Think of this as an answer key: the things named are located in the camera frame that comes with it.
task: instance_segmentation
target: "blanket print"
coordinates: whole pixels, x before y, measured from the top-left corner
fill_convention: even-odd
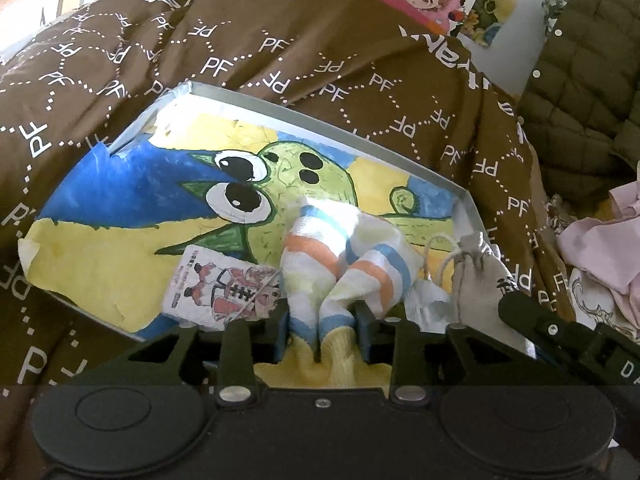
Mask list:
[[[130,344],[30,286],[16,241],[96,140],[189,79],[290,107],[466,187],[518,285],[575,319],[510,99],[456,38],[428,32],[381,0],[98,0],[37,35],[0,68],[0,341],[11,356],[0,381],[56,383]],[[23,413],[29,398],[9,387],[0,402]]]

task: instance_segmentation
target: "playing card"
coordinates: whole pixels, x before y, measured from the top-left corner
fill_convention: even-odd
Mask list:
[[[162,301],[162,312],[210,330],[238,317],[268,317],[280,298],[279,271],[187,246]]]

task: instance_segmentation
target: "pink cloth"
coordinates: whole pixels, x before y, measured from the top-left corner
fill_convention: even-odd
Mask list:
[[[578,220],[559,235],[558,247],[566,263],[609,287],[622,314],[640,328],[640,216]]]
[[[613,213],[617,218],[640,214],[640,182],[631,182],[609,191]]]

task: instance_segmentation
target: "metal screw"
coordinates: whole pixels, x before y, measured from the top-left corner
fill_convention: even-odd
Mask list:
[[[420,402],[427,396],[427,392],[421,386],[400,386],[396,388],[394,394],[398,400],[404,400],[404,402]]]
[[[316,408],[328,408],[331,406],[329,399],[316,399]]]
[[[219,395],[225,402],[245,402],[251,397],[251,390],[244,386],[227,386],[220,390]]]

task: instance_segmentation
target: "green puffer jacket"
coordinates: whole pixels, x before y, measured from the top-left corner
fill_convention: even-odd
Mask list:
[[[546,192],[599,200],[640,160],[640,0],[569,0],[518,105]]]

